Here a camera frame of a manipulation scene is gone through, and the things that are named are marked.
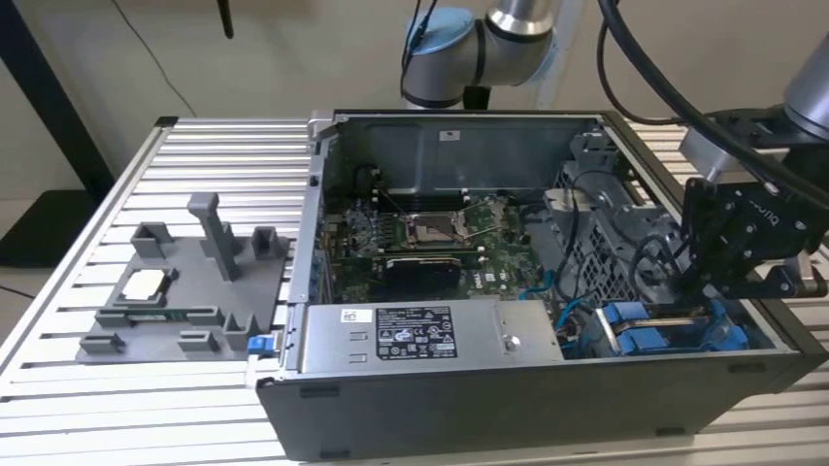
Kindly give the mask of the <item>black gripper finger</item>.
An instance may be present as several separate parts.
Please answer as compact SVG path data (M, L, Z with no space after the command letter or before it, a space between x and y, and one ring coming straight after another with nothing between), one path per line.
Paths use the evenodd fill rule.
M761 279L752 279L753 270L741 262L724 265L713 273L709 297L727 300L783 299L807 296L813 281L805 279L797 267L773 266Z
M677 278L677 303L699 304L704 288L733 286L749 273L743 253L748 233L739 221L735 190L692 178L685 184L681 234L688 244L688 267Z

